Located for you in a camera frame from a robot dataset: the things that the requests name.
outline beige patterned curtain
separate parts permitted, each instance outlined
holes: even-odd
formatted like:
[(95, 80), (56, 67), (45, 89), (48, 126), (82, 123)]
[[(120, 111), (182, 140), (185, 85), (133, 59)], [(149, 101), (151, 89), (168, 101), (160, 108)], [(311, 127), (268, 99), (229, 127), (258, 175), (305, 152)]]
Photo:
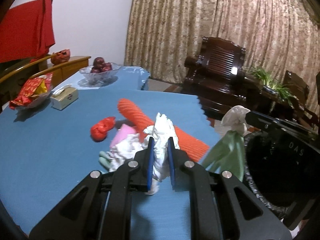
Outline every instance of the beige patterned curtain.
[(297, 73), (316, 111), (320, 33), (303, 0), (133, 0), (125, 63), (181, 83), (184, 60), (197, 54), (203, 36), (245, 47), (246, 70), (261, 62), (280, 81), (285, 70)]

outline red cloth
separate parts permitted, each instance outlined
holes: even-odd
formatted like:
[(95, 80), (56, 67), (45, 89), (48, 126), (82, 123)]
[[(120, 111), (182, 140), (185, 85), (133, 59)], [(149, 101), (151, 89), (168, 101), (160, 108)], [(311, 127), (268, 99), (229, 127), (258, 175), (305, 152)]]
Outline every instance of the red cloth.
[(0, 23), (0, 63), (41, 57), (55, 44), (52, 0), (34, 0), (10, 9)]

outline table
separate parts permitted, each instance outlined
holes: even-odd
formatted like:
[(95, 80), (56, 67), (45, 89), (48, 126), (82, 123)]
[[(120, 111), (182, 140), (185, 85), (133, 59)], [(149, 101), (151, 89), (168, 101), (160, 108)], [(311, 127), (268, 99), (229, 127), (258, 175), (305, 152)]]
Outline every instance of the table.
[[(116, 129), (100, 143), (91, 140), (89, 129), (107, 116), (123, 120), (116, 108), (120, 98), (151, 119), (166, 114), (210, 147), (219, 140), (191, 95), (104, 88), (79, 90), (79, 99), (62, 111), (48, 103), (24, 115), (6, 108), (0, 114), (0, 199), (26, 234), (90, 171), (103, 171), (99, 151), (108, 150)], [(190, 239), (189, 214), (188, 193), (174, 193), (167, 178), (156, 195), (133, 195), (132, 239)]]
[(78, 90), (87, 89), (129, 89), (129, 90), (142, 90), (146, 89), (146, 82), (150, 76), (147, 70), (138, 66), (122, 66), (114, 78), (110, 82), (103, 85), (90, 85), (84, 79), (84, 76), (77, 72), (65, 81), (56, 86), (53, 90), (57, 90), (64, 85), (72, 84)]

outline blue gripper pad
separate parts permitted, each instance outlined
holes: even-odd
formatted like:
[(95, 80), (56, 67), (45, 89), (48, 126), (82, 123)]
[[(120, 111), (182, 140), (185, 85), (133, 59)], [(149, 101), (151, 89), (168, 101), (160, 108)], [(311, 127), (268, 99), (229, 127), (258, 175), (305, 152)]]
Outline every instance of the blue gripper pad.
[(173, 163), (173, 156), (172, 156), (172, 150), (171, 150), (171, 140), (172, 137), (168, 139), (167, 144), (167, 150), (168, 150), (168, 160), (169, 160), (169, 171), (170, 171), (170, 180), (171, 180), (171, 186), (172, 189), (174, 189), (175, 186), (175, 171), (174, 171), (174, 163)]
[(155, 146), (155, 140), (153, 137), (150, 137), (149, 144), (148, 144), (148, 155), (149, 155), (149, 163), (148, 163), (148, 170), (147, 170), (147, 188), (148, 191), (151, 190), (151, 183), (152, 183), (152, 174), (153, 174), (153, 162), (155, 159), (154, 154), (154, 146)]

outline light green cloth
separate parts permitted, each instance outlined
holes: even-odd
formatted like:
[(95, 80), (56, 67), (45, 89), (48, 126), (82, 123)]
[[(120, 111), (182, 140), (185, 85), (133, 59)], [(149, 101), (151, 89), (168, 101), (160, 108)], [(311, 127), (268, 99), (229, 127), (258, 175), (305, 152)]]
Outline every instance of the light green cloth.
[(215, 146), (211, 148), (202, 162), (204, 168), (215, 172), (231, 171), (240, 181), (244, 176), (244, 139), (237, 131), (228, 131)]

